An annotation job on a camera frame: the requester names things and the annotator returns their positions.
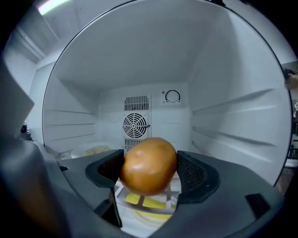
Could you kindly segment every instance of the fan grille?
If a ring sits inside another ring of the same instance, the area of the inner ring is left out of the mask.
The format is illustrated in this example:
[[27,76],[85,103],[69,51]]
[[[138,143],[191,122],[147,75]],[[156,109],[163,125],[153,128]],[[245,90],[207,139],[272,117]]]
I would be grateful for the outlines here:
[[139,138],[145,134],[147,123],[142,115],[132,113],[124,119],[123,128],[131,138]]

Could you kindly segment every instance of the ceiling light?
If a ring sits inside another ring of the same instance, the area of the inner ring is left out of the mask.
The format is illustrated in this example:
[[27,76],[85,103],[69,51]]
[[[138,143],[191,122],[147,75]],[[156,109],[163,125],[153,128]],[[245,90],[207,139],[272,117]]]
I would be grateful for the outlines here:
[[60,4],[69,1],[69,0],[48,0],[44,4],[42,4],[38,10],[41,13],[41,15],[46,14],[47,12],[51,11],[53,8],[59,6]]

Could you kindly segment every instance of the vent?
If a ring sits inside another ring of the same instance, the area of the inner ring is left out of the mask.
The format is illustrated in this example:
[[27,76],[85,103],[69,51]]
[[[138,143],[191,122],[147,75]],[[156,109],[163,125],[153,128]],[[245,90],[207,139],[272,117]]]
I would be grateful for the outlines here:
[[129,114],[123,122],[124,131],[131,138],[140,138],[148,127],[145,118],[138,113]]
[[147,111],[149,110],[148,96],[128,97],[124,102],[125,111]]
[[141,141],[141,139],[124,139],[125,150],[129,151],[137,144],[139,144]]

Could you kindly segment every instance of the white plate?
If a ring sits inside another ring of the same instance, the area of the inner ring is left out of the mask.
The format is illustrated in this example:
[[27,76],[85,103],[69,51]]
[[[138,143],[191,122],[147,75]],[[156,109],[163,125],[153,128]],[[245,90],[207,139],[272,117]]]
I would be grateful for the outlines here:
[[86,150],[92,149],[94,147],[97,146],[107,146],[109,147],[111,150],[118,150],[118,149],[122,149],[121,146],[116,145],[116,144],[112,144],[109,142],[94,142],[94,143],[89,143],[89,144],[83,144],[80,145],[79,147],[75,148],[72,150],[71,152],[71,158],[78,158],[78,157],[83,157],[86,156]]

